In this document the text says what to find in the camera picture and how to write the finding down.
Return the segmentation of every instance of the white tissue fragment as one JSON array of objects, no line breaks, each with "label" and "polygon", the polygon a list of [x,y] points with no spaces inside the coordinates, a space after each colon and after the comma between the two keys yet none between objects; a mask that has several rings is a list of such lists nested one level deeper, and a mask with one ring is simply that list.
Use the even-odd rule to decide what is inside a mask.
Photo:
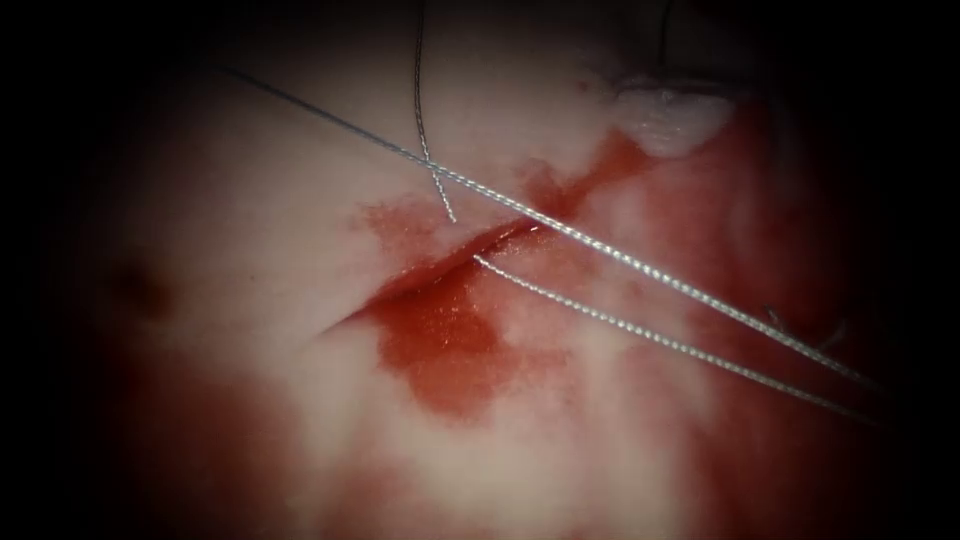
[{"label": "white tissue fragment", "polygon": [[677,158],[716,135],[734,107],[719,96],[657,88],[623,92],[613,109],[620,129],[647,154]]}]

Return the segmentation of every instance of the blood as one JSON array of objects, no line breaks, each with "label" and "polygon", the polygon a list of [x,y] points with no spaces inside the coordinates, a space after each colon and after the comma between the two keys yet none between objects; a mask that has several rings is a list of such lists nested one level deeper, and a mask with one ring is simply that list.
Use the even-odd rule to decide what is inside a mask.
[{"label": "blood", "polygon": [[[741,107],[712,141],[692,155],[673,161],[652,158],[627,135],[611,130],[598,145],[587,173],[565,178],[549,163],[531,159],[515,169],[515,180],[523,186],[528,204],[576,224],[587,218],[585,202],[601,190],[622,190],[624,196],[643,191],[644,197],[637,199],[636,214],[646,230],[634,239],[633,247],[663,255],[658,262],[664,262],[671,272],[676,270],[678,275],[689,277],[695,285],[704,286],[733,305],[747,306],[745,309],[757,317],[765,315],[764,301],[770,298],[776,302],[778,313],[798,331],[815,330],[822,334],[832,324],[823,321],[838,315],[837,306],[844,303],[849,283],[843,272],[830,270],[843,267],[842,261],[831,259],[836,254],[836,244],[824,247],[816,240],[817,235],[829,230],[824,224],[830,223],[830,211],[804,213],[817,208],[813,204],[817,194],[784,199],[775,186],[771,187],[771,149],[764,138],[769,129],[769,118],[763,110]],[[692,171],[709,181],[643,179],[643,173],[671,163],[682,165],[687,174]],[[743,238],[734,238],[738,231],[730,228],[736,217],[733,212],[742,200],[751,201],[749,208],[754,213],[748,213],[748,221],[757,228],[739,231]],[[777,212],[782,209],[788,212]],[[390,226],[383,226],[382,222],[371,226],[385,246],[409,242],[403,231],[411,229],[417,231],[424,244],[429,244],[436,231],[417,225],[423,218],[422,209],[416,206],[398,204],[390,209],[389,216]],[[444,223],[435,223],[436,228],[443,226]],[[539,362],[544,380],[556,372],[566,371],[569,376],[572,350],[554,348],[548,352],[504,338],[502,306],[513,301],[510,294],[533,293],[510,289],[511,284],[491,285],[500,278],[491,276],[472,256],[522,254],[527,249],[531,258],[553,253],[559,259],[569,257],[570,252],[554,246],[567,243],[569,249],[570,242],[573,241],[553,230],[521,218],[477,236],[447,256],[417,259],[384,284],[357,314],[378,328],[380,368],[405,382],[416,404],[427,413],[474,424],[510,388],[511,381],[527,369],[531,359]],[[385,255],[390,253],[389,249],[392,248],[387,248]],[[585,281],[597,278],[593,261],[590,252],[584,251],[575,271],[539,274],[534,281],[549,284],[561,293],[578,291]],[[821,264],[835,266],[816,272],[817,268],[822,269],[817,266]],[[799,280],[799,288],[790,288],[793,278]],[[636,287],[628,288],[624,295],[641,299],[644,296]],[[691,314],[687,324],[693,344],[698,347],[743,360],[748,367],[771,368],[774,375],[787,381],[821,384],[821,390],[825,388],[824,381],[835,378],[704,306],[691,308]],[[528,325],[570,328],[560,324],[559,319],[547,320],[549,317],[553,315],[530,320]],[[556,330],[556,335],[563,332]],[[657,380],[655,370],[665,368],[651,363],[659,360],[650,357],[649,351],[654,349],[652,354],[657,356],[660,349],[649,344],[624,356],[624,364],[633,366],[623,371],[624,384]],[[794,527],[790,530],[802,530],[805,534],[857,530],[856,523],[863,519],[863,512],[875,508],[872,504],[876,501],[862,501],[856,507],[860,513],[844,516],[825,507],[825,499],[818,500],[815,494],[856,496],[865,485],[862,481],[874,470],[872,464],[858,462],[844,474],[831,476],[830,471],[843,462],[836,461],[831,451],[841,447],[847,455],[866,451],[869,443],[865,441],[873,438],[862,437],[863,432],[846,420],[812,405],[718,369],[703,369],[709,374],[710,391],[715,393],[717,409],[711,411],[715,421],[697,425],[684,420],[689,413],[670,408],[685,405],[677,401],[682,395],[679,390],[651,388],[647,384],[638,386],[644,392],[637,393],[636,408],[661,411],[662,418],[658,421],[648,414],[646,427],[639,423],[625,426],[659,430],[665,436],[671,431],[678,440],[686,441],[680,445],[689,451],[689,485],[685,489],[709,494],[697,499],[696,510],[690,516],[691,531],[767,537],[787,530],[784,527]],[[575,390],[570,391],[574,402],[576,395]],[[651,408],[656,400],[661,400],[656,404],[659,408]],[[580,406],[569,409],[571,417],[579,412]],[[811,468],[822,474],[807,474],[805,471]],[[833,502],[827,506],[840,504],[837,497],[831,496]],[[750,500],[769,504],[751,505]],[[797,514],[790,509],[791,501],[796,501],[810,517],[798,522]]]}]

